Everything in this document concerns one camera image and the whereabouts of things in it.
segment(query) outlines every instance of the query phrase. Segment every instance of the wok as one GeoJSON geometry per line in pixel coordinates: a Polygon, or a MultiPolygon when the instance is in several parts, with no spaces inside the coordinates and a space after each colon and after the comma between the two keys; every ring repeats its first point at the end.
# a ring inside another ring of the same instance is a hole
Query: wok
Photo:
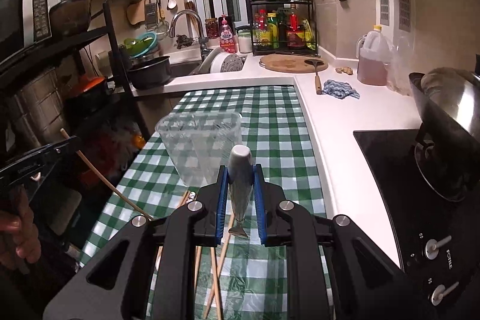
{"type": "Polygon", "coordinates": [[[435,148],[449,164],[464,172],[478,172],[480,81],[477,84],[472,79],[476,77],[474,74],[453,69],[436,69],[424,75],[411,73],[410,85],[420,118],[435,148]],[[458,77],[450,75],[452,71],[457,72],[458,77]]]}

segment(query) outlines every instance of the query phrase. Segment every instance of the pink liquid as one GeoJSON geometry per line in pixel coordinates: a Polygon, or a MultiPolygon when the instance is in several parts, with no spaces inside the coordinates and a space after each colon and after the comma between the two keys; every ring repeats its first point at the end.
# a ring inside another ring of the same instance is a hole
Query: pink liquid
{"type": "Polygon", "coordinates": [[[358,58],[357,79],[371,86],[386,86],[387,70],[381,61],[358,58]]]}

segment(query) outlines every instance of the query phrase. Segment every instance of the white countertop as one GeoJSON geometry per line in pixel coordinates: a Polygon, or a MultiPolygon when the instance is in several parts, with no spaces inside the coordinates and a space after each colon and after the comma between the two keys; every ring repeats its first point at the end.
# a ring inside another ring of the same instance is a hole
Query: white countertop
{"type": "Polygon", "coordinates": [[[331,65],[319,73],[327,79],[348,82],[360,99],[344,100],[316,95],[315,74],[287,74],[258,65],[260,57],[247,57],[243,70],[218,74],[184,76],[148,91],[133,89],[136,96],[209,88],[293,85],[302,105],[317,162],[325,209],[329,218],[346,214],[399,265],[393,231],[374,177],[353,136],[355,130],[419,128],[412,97],[387,87],[361,84],[356,73],[338,74],[331,65]]]}

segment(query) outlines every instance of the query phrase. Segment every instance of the jar of chili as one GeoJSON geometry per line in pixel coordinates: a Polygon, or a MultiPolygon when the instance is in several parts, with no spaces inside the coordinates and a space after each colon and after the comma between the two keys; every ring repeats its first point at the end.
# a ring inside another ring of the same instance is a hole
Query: jar of chili
{"type": "Polygon", "coordinates": [[[216,18],[208,18],[205,20],[205,30],[207,37],[210,39],[216,39],[220,37],[220,31],[218,29],[218,21],[216,18]]]}

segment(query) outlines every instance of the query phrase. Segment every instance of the white ladle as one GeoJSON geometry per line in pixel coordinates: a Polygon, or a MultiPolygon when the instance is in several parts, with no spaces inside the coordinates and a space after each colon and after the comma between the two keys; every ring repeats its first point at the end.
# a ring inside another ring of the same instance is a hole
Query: white ladle
{"type": "Polygon", "coordinates": [[[169,4],[166,6],[167,10],[172,10],[177,7],[176,0],[169,0],[169,4]]]}

